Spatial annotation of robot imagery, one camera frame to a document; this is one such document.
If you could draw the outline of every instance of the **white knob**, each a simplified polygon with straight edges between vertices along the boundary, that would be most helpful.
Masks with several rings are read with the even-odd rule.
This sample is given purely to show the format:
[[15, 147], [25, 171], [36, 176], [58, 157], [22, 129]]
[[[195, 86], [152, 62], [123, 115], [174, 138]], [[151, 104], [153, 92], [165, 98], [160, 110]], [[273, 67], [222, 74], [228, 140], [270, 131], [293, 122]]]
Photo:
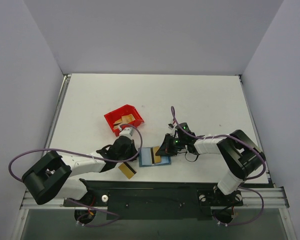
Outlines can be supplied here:
[[108, 202], [108, 199], [109, 199], [109, 197], [108, 197], [107, 195], [103, 195], [103, 196], [101, 197], [101, 200], [102, 200], [102, 202], [104, 202], [104, 203]]

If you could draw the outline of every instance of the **black cable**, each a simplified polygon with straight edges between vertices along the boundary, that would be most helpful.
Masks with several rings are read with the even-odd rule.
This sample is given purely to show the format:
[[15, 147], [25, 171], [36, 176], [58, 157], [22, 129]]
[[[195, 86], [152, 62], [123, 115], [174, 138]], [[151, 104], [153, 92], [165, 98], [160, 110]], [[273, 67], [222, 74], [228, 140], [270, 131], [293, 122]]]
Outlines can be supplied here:
[[215, 215], [217, 216], [218, 214], [220, 214], [220, 213], [223, 212], [223, 211], [225, 211], [226, 213], [228, 213], [228, 212], [226, 211], [228, 208], [234, 207], [234, 206], [238, 205], [239, 203], [240, 203], [240, 201], [237, 201], [237, 202], [235, 202], [235, 203], [232, 203], [232, 204], [226, 206], [225, 208], [219, 210], [218, 212], [216, 212]]
[[187, 160], [188, 162], [190, 162], [190, 163], [194, 163], [195, 161], [197, 161], [198, 160], [198, 158], [199, 158], [199, 155], [196, 155], [196, 158], [195, 158], [195, 160], [194, 161], [190, 161], [190, 160], [188, 160], [187, 159], [187, 153], [188, 153], [188, 151], [184, 154], [184, 158], [185, 158], [185, 160]]

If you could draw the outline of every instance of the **screw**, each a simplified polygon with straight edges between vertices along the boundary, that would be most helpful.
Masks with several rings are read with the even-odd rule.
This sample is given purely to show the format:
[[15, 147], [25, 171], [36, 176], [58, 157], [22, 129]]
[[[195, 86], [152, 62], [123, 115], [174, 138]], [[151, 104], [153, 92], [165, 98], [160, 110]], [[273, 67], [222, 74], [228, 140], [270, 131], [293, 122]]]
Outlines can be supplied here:
[[235, 195], [235, 200], [237, 200], [238, 202], [241, 202], [242, 196], [240, 194]]
[[200, 200], [201, 202], [205, 202], [207, 199], [206, 199], [206, 196], [205, 196], [204, 194], [201, 194], [201, 195], [199, 196], [199, 200]]

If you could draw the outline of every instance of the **gray wall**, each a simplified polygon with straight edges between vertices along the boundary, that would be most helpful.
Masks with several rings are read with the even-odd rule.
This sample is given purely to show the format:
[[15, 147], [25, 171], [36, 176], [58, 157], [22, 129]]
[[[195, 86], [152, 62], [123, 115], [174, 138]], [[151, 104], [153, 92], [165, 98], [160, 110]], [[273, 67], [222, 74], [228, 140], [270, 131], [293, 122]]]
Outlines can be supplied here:
[[242, 76], [271, 176], [300, 239], [300, 0], [285, 0]]
[[282, 0], [24, 0], [64, 73], [242, 74]]
[[[0, 240], [9, 239], [25, 187], [15, 155], [42, 147], [63, 76], [22, 0], [0, 0]], [[21, 173], [35, 155], [15, 163]]]

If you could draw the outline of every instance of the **red bin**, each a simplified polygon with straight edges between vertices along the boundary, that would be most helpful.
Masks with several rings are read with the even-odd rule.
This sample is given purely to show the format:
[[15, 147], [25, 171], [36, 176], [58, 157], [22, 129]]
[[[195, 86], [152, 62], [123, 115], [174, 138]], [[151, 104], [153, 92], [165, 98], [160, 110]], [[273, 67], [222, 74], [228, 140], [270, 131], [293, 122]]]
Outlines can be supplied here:
[[122, 116], [127, 116], [132, 114], [134, 119], [132, 122], [129, 122], [129, 124], [138, 127], [140, 124], [144, 123], [145, 121], [142, 119], [138, 111], [134, 106], [131, 105], [124, 105], [116, 110], [113, 110], [107, 114], [104, 115], [105, 120], [109, 124], [112, 132], [118, 137], [120, 130], [118, 128], [115, 129], [115, 122], [119, 120]]

